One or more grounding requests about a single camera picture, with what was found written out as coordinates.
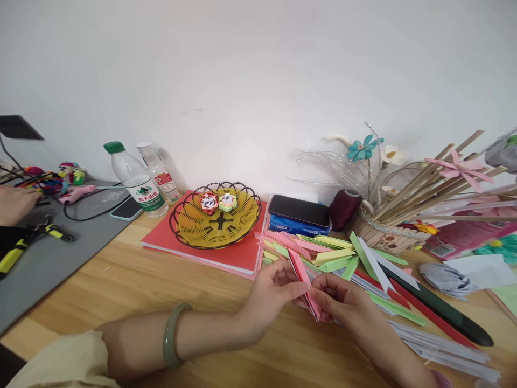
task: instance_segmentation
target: green bottle cap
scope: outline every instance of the green bottle cap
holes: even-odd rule
[[[121,142],[109,142],[104,145],[104,149],[110,154],[116,154],[125,151],[124,145]]]

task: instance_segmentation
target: bottle cap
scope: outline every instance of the bottle cap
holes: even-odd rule
[[[109,142],[104,145],[104,149],[109,154],[116,154],[122,151],[125,151],[124,145],[121,142]]]
[[[141,155],[148,155],[156,152],[156,147],[152,142],[137,144],[136,148],[138,149],[138,152],[140,152]]]

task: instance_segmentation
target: thread spool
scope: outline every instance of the thread spool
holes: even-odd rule
[[[332,230],[341,232],[362,202],[361,194],[352,189],[339,190],[330,205]]]

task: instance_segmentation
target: blue tissue pack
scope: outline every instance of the blue tissue pack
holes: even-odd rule
[[[328,228],[320,228],[317,226],[304,224],[299,221],[291,220],[289,218],[276,216],[274,214],[271,214],[270,216],[271,218],[269,219],[269,229],[275,232],[301,234],[308,237],[315,237],[319,234],[327,235],[330,232],[330,226]]]

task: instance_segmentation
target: jade bangle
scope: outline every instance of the jade bangle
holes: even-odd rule
[[[165,333],[163,334],[163,359],[168,368],[179,368],[185,362],[178,357],[176,353],[176,344],[174,343],[174,333],[176,331],[176,322],[179,315],[185,310],[192,310],[192,306],[188,303],[177,305],[169,315]]]

